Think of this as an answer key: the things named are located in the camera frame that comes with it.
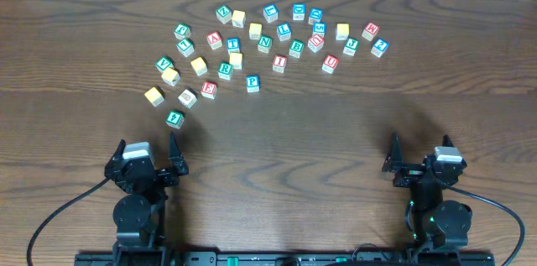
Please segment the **red E block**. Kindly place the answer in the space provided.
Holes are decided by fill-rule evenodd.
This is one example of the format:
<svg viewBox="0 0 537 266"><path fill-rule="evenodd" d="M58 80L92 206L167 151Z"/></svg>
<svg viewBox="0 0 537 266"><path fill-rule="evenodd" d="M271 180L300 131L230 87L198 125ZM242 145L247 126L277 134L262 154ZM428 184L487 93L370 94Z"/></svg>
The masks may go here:
<svg viewBox="0 0 537 266"><path fill-rule="evenodd" d="M215 99L217 94L217 84L205 81L201 87L201 95L206 98Z"/></svg>

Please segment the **green R block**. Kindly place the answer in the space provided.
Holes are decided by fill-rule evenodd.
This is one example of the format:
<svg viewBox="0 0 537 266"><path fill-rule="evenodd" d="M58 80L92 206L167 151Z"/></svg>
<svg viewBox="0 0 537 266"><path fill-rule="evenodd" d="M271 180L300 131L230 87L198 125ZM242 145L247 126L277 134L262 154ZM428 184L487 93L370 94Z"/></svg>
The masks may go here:
<svg viewBox="0 0 537 266"><path fill-rule="evenodd" d="M218 76L223 79L230 81L232 79L233 66L229 63L222 62L218 68Z"/></svg>

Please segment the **red I block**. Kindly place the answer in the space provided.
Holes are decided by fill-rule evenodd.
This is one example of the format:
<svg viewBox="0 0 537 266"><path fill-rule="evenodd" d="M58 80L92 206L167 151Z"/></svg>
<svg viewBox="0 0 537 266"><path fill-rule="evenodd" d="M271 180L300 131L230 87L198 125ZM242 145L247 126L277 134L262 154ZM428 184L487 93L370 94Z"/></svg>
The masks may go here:
<svg viewBox="0 0 537 266"><path fill-rule="evenodd" d="M284 73L288 58L282 55L276 55L273 60L273 71Z"/></svg>

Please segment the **green N block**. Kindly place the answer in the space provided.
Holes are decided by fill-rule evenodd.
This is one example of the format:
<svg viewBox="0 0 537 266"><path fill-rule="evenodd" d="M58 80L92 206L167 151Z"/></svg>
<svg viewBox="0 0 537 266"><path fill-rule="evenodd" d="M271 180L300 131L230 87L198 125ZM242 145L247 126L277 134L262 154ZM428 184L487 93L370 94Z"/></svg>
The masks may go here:
<svg viewBox="0 0 537 266"><path fill-rule="evenodd" d="M273 39L266 35L261 35L258 41L258 51L268 54L271 50Z"/></svg>

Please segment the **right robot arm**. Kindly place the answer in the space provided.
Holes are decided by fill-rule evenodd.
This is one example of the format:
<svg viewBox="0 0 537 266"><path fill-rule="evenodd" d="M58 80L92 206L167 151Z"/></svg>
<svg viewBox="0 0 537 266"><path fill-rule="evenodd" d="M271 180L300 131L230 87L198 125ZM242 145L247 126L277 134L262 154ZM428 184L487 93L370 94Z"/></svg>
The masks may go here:
<svg viewBox="0 0 537 266"><path fill-rule="evenodd" d="M415 235L416 254L456 251L468 244L472 209L458 201L446 201L443 191L458 182L467 163L450 138L426 155L419 164L405 162L395 133L382 171L394 175L393 186L410 190L408 228Z"/></svg>

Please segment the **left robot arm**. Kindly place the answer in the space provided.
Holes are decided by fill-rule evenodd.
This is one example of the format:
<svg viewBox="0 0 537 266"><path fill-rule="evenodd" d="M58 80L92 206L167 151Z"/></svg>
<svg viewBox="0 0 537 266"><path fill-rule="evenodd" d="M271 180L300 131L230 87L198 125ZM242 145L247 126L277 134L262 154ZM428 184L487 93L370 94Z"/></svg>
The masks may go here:
<svg viewBox="0 0 537 266"><path fill-rule="evenodd" d="M115 205L112 218L117 241L114 265L169 265L171 250L163 245L165 189L177 186L189 168L175 140L169 135L171 166L157 170L147 142L121 141L105 165L104 175L126 195Z"/></svg>

